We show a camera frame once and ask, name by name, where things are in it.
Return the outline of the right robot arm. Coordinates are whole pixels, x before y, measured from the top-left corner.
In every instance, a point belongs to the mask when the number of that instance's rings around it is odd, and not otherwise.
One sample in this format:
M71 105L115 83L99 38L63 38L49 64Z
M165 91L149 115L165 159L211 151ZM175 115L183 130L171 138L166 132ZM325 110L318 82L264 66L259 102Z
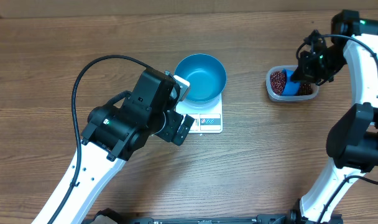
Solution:
M378 21L343 10L331 20L331 32L314 30L298 49L293 82L320 86L332 82L345 66L351 76L352 106L330 129L329 157L312 188L280 223L341 223L334 208L357 181L378 185L365 174L378 166Z

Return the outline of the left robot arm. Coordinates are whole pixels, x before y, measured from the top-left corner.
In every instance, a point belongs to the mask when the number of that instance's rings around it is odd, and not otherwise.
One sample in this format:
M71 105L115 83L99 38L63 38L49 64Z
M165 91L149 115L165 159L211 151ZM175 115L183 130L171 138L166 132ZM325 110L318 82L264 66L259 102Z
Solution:
M182 145L194 119L177 113L175 107L189 91L189 81L147 68L132 92L93 109L81 133L81 154L75 154L34 223L81 223L104 187L149 136Z

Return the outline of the blue plastic measuring scoop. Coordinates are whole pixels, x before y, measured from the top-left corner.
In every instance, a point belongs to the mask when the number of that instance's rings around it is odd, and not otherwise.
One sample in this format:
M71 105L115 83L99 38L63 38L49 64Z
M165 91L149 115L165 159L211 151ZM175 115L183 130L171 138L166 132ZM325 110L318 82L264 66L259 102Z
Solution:
M286 75L286 83L282 92L282 96L295 96L300 89L300 82L291 81L291 77L294 74L294 71L283 69L282 72Z

